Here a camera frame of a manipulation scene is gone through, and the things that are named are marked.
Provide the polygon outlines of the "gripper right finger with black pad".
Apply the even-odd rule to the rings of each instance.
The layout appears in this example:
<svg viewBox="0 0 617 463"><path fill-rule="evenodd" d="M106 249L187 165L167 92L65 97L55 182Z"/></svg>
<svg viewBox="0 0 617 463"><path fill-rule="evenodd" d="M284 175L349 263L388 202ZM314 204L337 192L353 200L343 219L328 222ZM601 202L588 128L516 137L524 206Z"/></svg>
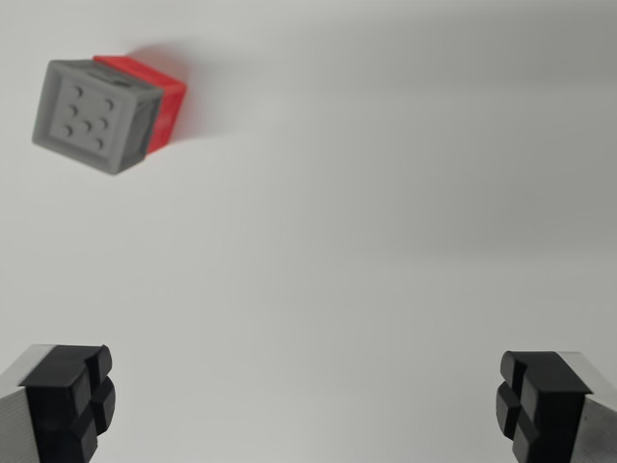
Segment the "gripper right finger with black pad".
<svg viewBox="0 0 617 463"><path fill-rule="evenodd" d="M616 460L616 386L579 352L506 351L496 419L519 462Z"/></svg>

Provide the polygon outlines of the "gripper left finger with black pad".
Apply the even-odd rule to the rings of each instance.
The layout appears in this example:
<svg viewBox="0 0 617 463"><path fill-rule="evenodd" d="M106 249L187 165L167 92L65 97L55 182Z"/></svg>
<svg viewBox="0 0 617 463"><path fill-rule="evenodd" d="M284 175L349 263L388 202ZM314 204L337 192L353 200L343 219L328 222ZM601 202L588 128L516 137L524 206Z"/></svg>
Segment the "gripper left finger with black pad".
<svg viewBox="0 0 617 463"><path fill-rule="evenodd" d="M33 344L1 373L1 460L92 460L116 391L106 345Z"/></svg>

